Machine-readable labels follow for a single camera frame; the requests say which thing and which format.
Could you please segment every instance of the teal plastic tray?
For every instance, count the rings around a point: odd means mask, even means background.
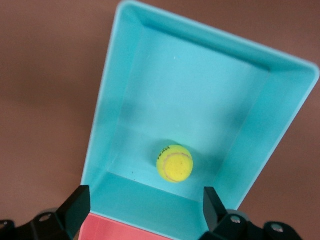
[[[92,213],[172,239],[208,230],[203,188],[237,209],[319,78],[316,65],[135,1],[117,9],[82,184]],[[186,181],[160,151],[186,147]]]

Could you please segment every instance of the tennis ball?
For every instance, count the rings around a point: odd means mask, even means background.
[[[180,145],[164,148],[156,161],[156,168],[162,178],[171,183],[186,180],[194,167],[190,152]]]

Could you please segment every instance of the pink surface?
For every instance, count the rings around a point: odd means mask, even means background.
[[[168,240],[105,217],[90,213],[82,225],[79,240]]]

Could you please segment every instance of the brown background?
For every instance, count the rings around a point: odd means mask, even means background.
[[[118,0],[0,0],[0,219],[18,225],[80,184]],[[320,1],[144,0],[320,65]],[[320,84],[241,210],[306,240],[320,229]]]

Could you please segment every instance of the screw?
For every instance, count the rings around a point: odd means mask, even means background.
[[[8,224],[7,221],[5,221],[4,223],[1,223],[1,224],[0,224],[0,230],[1,230],[1,229],[4,229],[7,224]]]
[[[240,220],[240,218],[239,218],[238,216],[232,216],[232,217],[231,217],[231,221],[232,221],[233,223],[235,223],[235,224],[241,223],[241,220]]]
[[[276,224],[276,223],[272,224],[271,228],[274,231],[278,232],[278,233],[283,233],[284,232],[284,228],[282,226],[280,226],[279,224]]]
[[[51,218],[51,213],[48,213],[46,215],[43,215],[42,217],[40,217],[39,222],[45,222],[47,221],[49,218]]]

